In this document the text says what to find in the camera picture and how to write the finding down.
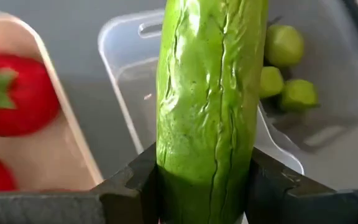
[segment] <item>gray countertop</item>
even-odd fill
[[[44,40],[71,106],[104,177],[136,151],[98,52],[110,19],[163,7],[165,0],[0,0],[0,11],[20,17]]]

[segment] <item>lime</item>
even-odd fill
[[[264,67],[260,76],[259,98],[275,96],[283,90],[284,81],[276,67]]]
[[[302,112],[318,106],[314,85],[306,80],[289,80],[282,91],[280,107],[284,111]]]
[[[267,29],[265,57],[272,65],[296,65],[301,60],[303,51],[303,37],[294,27],[272,25]]]

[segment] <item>cucumber skin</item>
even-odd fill
[[[157,69],[162,220],[232,224],[244,211],[267,0],[168,0]]]

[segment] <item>cucumber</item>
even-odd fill
[[[157,69],[162,220],[232,224],[244,211],[267,0],[168,0]]]

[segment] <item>plastic container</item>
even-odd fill
[[[305,175],[328,187],[358,189],[357,29],[340,0],[271,1],[269,8],[271,21],[295,26],[303,34],[305,56],[285,75],[313,82],[321,107],[303,116],[260,107],[255,145],[274,158],[281,156],[287,166],[300,168],[293,154]],[[103,27],[98,40],[139,152],[155,140],[162,17],[163,10],[115,18]]]
[[[21,190],[88,190],[102,182],[88,145],[39,35],[20,19],[0,12],[0,53],[43,61],[62,107],[46,128],[18,138],[0,137],[0,160]]]
[[[163,11],[118,17],[99,35],[99,51],[138,153],[155,142],[155,74],[162,19]],[[298,159],[273,142],[267,126],[259,111],[255,146],[302,174]]]

